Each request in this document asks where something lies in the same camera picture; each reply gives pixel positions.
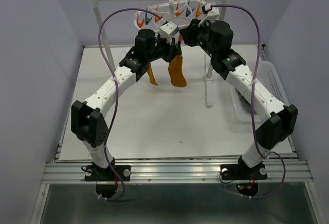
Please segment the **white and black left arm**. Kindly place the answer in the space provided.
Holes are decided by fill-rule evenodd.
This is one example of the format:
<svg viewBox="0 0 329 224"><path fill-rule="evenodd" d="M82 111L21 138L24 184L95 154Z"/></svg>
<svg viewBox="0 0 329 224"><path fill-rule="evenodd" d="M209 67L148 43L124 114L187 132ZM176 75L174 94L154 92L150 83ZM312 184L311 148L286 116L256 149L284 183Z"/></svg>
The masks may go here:
<svg viewBox="0 0 329 224"><path fill-rule="evenodd" d="M83 167L86 180L110 181L116 178L115 160L107 148L111 125L105 117L111 107L118 108L119 97L149 70L150 63L163 59L171 62L181 54L176 46L178 27L161 26L158 33L141 29L135 37L134 46L119 62L111 77L83 102L74 101L71 106L71 131L86 146L92 163Z"/></svg>

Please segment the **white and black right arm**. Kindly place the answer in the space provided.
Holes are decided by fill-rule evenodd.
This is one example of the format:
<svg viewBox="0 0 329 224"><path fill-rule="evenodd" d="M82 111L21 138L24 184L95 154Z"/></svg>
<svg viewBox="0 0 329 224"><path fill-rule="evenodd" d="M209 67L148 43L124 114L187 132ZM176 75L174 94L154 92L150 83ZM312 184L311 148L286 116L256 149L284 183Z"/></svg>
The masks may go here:
<svg viewBox="0 0 329 224"><path fill-rule="evenodd" d="M287 106L269 92L251 72L243 57L231 48L233 31L224 21L193 19L180 34L190 47L199 46L209 57L210 65L251 105L261 125L252 125L254 142L236 164L225 164L220 179L224 181L267 179L263 161L278 143L291 135L298 110Z"/></svg>

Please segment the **orange brown sock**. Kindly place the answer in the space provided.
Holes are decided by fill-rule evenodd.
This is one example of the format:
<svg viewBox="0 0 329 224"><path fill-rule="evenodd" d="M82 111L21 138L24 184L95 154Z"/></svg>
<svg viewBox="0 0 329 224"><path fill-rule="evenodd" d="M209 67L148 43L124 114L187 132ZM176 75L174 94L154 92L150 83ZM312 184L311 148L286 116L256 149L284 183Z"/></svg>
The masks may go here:
<svg viewBox="0 0 329 224"><path fill-rule="evenodd" d="M154 74L153 74L153 71L152 71L152 65L151 65L151 63L149 64L149 68L148 68L148 70L147 70L147 74L148 74L148 76L149 76L149 81L150 81L150 83L151 83L152 85L157 86L158 83L157 83L156 80L155 80L155 77L154 77Z"/></svg>

